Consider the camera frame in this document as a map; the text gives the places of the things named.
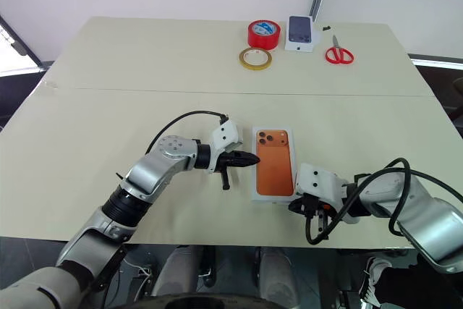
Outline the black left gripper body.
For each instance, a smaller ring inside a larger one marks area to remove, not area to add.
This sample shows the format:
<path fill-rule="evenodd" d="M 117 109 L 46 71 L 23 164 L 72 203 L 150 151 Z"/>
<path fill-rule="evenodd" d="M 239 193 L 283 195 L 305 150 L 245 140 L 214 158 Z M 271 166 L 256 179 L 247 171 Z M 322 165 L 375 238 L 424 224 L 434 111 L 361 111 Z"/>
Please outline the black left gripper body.
<path fill-rule="evenodd" d="M 240 165 L 241 155 L 238 151 L 223 152 L 216 162 L 216 173 L 221 175 L 222 189 L 229 190 L 229 176 L 227 169 L 229 167 L 238 167 Z"/>

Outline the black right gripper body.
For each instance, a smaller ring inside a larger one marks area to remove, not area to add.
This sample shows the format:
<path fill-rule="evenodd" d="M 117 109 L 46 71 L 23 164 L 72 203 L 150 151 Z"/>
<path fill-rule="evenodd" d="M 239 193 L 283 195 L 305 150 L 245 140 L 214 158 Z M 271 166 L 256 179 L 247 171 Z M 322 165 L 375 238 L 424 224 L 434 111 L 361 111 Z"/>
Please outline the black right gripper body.
<path fill-rule="evenodd" d="M 306 219 L 306 230 L 310 231 L 311 221 L 316 219 L 318 231 L 324 232 L 328 227 L 328 218 L 331 216 L 331 207 L 313 195 L 302 196 L 302 212 Z"/>

